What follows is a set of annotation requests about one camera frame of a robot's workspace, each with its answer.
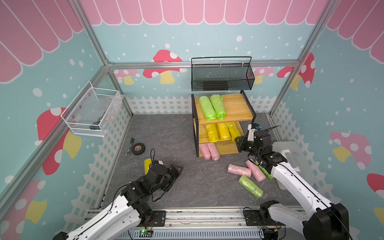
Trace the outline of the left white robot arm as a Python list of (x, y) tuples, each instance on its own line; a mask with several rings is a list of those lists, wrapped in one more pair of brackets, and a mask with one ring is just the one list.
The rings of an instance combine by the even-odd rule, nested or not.
[(122, 186), (116, 198), (104, 210), (77, 229), (54, 236), (55, 240), (113, 240), (125, 231), (150, 223), (156, 191), (167, 193), (183, 172), (183, 167), (155, 164), (146, 175)]

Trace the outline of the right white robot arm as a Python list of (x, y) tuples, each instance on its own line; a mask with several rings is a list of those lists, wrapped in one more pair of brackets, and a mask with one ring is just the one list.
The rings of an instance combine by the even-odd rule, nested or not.
[(250, 130), (249, 136), (235, 138), (239, 152), (247, 152), (268, 174), (281, 182), (302, 206), (304, 213), (289, 209), (277, 201), (260, 206), (262, 222), (279, 222), (302, 234), (307, 240), (350, 240), (349, 212), (342, 204), (334, 204), (308, 184), (288, 160), (273, 150), (267, 131)]

